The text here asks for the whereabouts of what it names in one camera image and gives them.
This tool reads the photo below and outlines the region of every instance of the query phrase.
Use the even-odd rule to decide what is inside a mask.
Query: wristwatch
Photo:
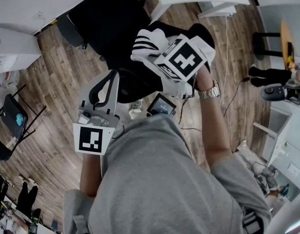
[[[199,91],[199,95],[201,99],[209,99],[209,98],[214,98],[214,97],[219,97],[220,96],[220,89],[218,86],[218,82],[216,80],[213,80],[214,86],[206,91],[200,91],[197,87],[196,89]]]

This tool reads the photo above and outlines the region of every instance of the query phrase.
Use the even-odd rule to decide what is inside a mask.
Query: desk leg
[[[169,7],[170,4],[159,3],[150,15],[151,23],[157,21]]]
[[[237,3],[234,3],[234,2],[223,2],[221,4],[218,4],[217,6],[209,9],[209,10],[206,10],[206,11],[198,14],[198,18],[203,18],[203,17],[210,16],[210,14],[214,14],[215,12],[218,12],[218,11],[220,11],[222,9],[226,9],[226,8],[232,7],[234,5],[237,5]]]
[[[258,127],[259,129],[262,129],[263,131],[265,131],[266,133],[268,133],[274,139],[276,139],[278,137],[278,134],[276,132],[270,130],[267,127],[264,127],[264,126],[258,124],[257,122],[254,122],[253,125],[256,126],[256,127]]]
[[[283,57],[282,52],[264,50],[264,49],[254,49],[254,54],[255,55],[261,55],[261,56]]]
[[[281,37],[280,33],[259,33],[256,32],[253,34],[254,37]]]

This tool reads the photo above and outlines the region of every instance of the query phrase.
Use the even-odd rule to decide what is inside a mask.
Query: cable
[[[124,132],[125,132],[125,127],[124,127],[124,125],[122,125],[122,127],[123,127],[123,132],[118,136],[118,137],[115,137],[115,138],[113,138],[113,139],[117,139],[117,138],[120,138],[123,134],[124,134]]]
[[[225,17],[225,21],[226,21],[226,39],[227,39],[227,48],[226,48],[227,59],[226,59],[226,72],[225,72],[224,87],[223,87],[222,96],[220,97],[219,105],[222,104],[222,99],[224,97],[225,87],[226,87],[226,81],[227,81],[227,72],[228,72],[228,21],[227,21],[227,17]]]
[[[181,119],[183,118],[183,109],[184,109],[184,105],[185,105],[185,103],[188,101],[189,98],[191,98],[191,97],[186,98],[186,99],[184,100],[184,102],[183,102],[183,105],[181,106],[180,119],[179,119],[178,124],[180,124]],[[201,129],[197,129],[197,128],[193,128],[193,127],[192,127],[192,128],[180,128],[180,129],[183,129],[183,130],[197,130],[197,131],[199,131],[199,132],[202,132]]]
[[[197,131],[199,131],[199,132],[202,132],[202,130],[201,129],[197,129],[197,128],[181,128],[181,129],[183,129],[183,130],[197,130]]]
[[[257,161],[255,161],[253,164],[252,164],[252,167],[251,167],[251,170],[252,170],[252,172],[254,173],[254,170],[253,170],[253,167],[254,167],[254,165],[255,164],[260,164],[259,162],[257,162]],[[263,165],[263,164],[260,164],[261,166],[264,166],[265,168],[267,168],[269,171],[271,171],[272,173],[273,173],[273,175],[272,176],[268,176],[268,177],[266,177],[266,176],[264,176],[264,177],[266,177],[266,178],[269,178],[269,177],[272,177],[273,179],[274,179],[274,181],[275,181],[275,184],[276,184],[276,186],[277,186],[277,189],[279,190],[279,185],[278,185],[278,183],[277,183],[277,181],[276,181],[276,178],[275,178],[275,172],[274,171],[272,171],[269,167],[267,167],[266,165]]]
[[[188,101],[188,99],[189,99],[189,98],[186,98],[186,99],[184,100],[184,102],[183,102],[183,105],[181,106],[181,110],[180,110],[180,119],[179,119],[178,124],[180,124],[181,119],[183,118],[183,109],[184,109],[184,105],[185,105],[185,103]]]
[[[235,98],[236,95],[237,95],[237,92],[238,92],[238,89],[239,89],[240,84],[241,84],[242,82],[246,82],[246,81],[248,81],[248,80],[249,80],[249,77],[246,77],[246,78],[244,78],[243,80],[241,80],[241,81],[239,82],[239,84],[238,84],[238,86],[237,86],[236,93],[234,94],[232,100],[229,102],[229,104],[228,104],[228,106],[227,106],[227,108],[226,108],[226,110],[225,110],[224,117],[226,116],[226,113],[227,113],[227,110],[228,110],[229,106],[231,105],[231,103],[233,102],[234,98]]]
[[[225,110],[225,112],[224,112],[224,117],[226,116],[226,113],[227,113],[227,110],[228,110],[229,106],[231,105],[231,103],[233,102],[234,98],[235,98],[236,95],[237,95],[237,92],[238,92],[238,89],[239,89],[239,86],[240,86],[241,82],[242,82],[242,81],[239,82],[239,84],[238,84],[238,86],[237,86],[236,93],[234,94],[232,100],[230,101],[230,103],[228,104],[228,106],[227,106],[227,108],[226,108],[226,110]]]

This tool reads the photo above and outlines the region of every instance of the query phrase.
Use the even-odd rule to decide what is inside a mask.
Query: plastic bag
[[[4,101],[5,101],[5,97],[8,94],[14,94],[15,92],[17,92],[17,86],[14,84],[10,84],[7,87],[0,87],[0,109],[3,107],[4,105]]]
[[[19,71],[0,73],[0,87],[7,86],[12,83],[17,85],[19,83],[19,77]]]

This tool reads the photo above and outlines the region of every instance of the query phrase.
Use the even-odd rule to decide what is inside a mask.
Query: black folding chair
[[[1,141],[0,141],[0,160],[1,161],[7,161],[10,156],[13,154],[13,151],[16,149],[16,147],[24,141],[27,137],[35,133],[35,130],[32,132],[29,132],[29,128],[33,125],[33,123],[37,120],[37,118],[43,113],[43,111],[46,109],[46,106],[43,107],[43,109],[36,113],[29,105],[28,103],[21,97],[19,92],[25,87],[26,85],[23,85],[15,94],[7,95],[5,97],[4,105],[0,109],[0,117],[3,121],[3,123],[6,125],[8,130],[11,132],[12,136],[17,139],[16,144],[14,145],[13,149],[10,150],[9,147],[6,147]],[[15,100],[15,95],[19,95],[19,98],[23,100],[23,102],[28,106],[28,108],[36,115],[36,117],[33,119],[33,121],[29,124],[28,127],[28,114],[26,111],[20,106],[20,104]]]

